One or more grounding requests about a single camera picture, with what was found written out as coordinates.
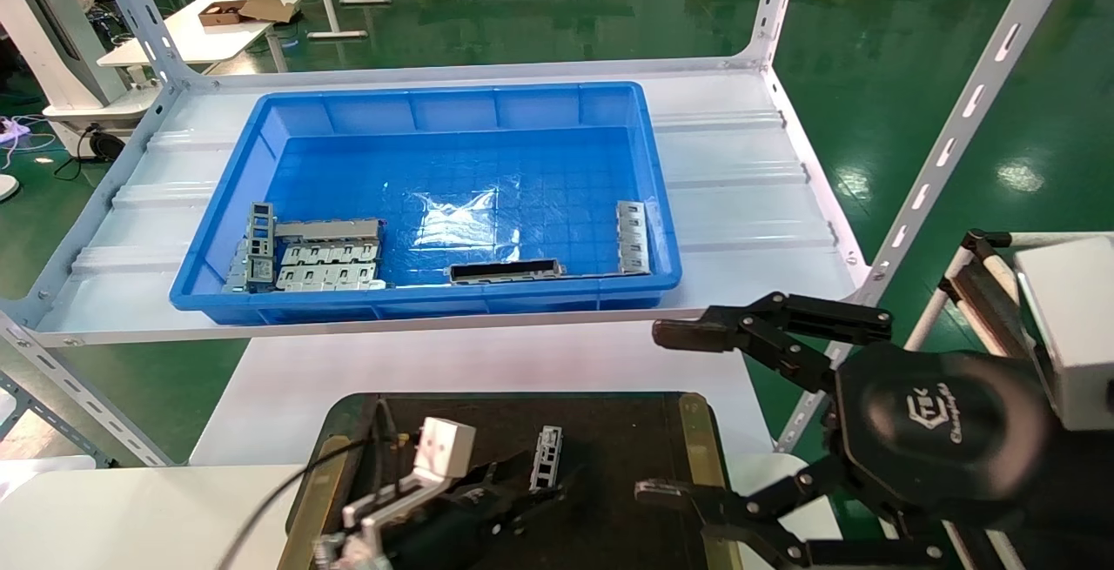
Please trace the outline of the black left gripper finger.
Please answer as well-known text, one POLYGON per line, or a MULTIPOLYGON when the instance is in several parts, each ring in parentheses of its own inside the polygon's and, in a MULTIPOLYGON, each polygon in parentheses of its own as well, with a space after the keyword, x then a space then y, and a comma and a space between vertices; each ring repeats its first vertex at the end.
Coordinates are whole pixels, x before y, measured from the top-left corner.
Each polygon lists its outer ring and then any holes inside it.
POLYGON ((870 345, 891 340, 892 320, 866 305, 771 292, 749 305, 711 305, 696 320, 657 320, 652 327, 661 348, 737 351, 807 392, 831 391, 830 358, 801 343, 801 335, 870 345))

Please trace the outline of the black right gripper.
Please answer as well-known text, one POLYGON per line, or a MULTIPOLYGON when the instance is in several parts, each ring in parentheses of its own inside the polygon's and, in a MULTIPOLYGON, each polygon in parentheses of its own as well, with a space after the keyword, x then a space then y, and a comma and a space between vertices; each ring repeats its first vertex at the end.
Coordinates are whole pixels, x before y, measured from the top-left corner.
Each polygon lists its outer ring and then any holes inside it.
POLYGON ((836 368, 833 386, 846 487, 889 519, 1015 521, 1058 432, 1039 381, 988 353, 876 343, 836 368))

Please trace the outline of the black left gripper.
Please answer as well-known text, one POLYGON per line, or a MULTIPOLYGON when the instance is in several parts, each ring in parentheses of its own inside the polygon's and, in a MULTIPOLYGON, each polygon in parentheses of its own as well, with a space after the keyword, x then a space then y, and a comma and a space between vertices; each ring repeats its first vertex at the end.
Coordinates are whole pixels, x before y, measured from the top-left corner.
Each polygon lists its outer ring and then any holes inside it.
MULTIPOLYGON (((534 453, 518 451, 473 468, 473 487, 455 487, 421 517, 383 534, 391 569, 470 569, 514 524, 556 519, 570 507, 569 487, 532 490, 534 453), (528 491, 514 500, 512 491, 528 491)), ((772 569, 944 569, 942 546, 896 540, 804 540, 781 520, 850 482, 843 459, 829 455, 747 495, 721 487, 645 479, 635 499, 696 517, 701 534, 740 543, 772 569)))

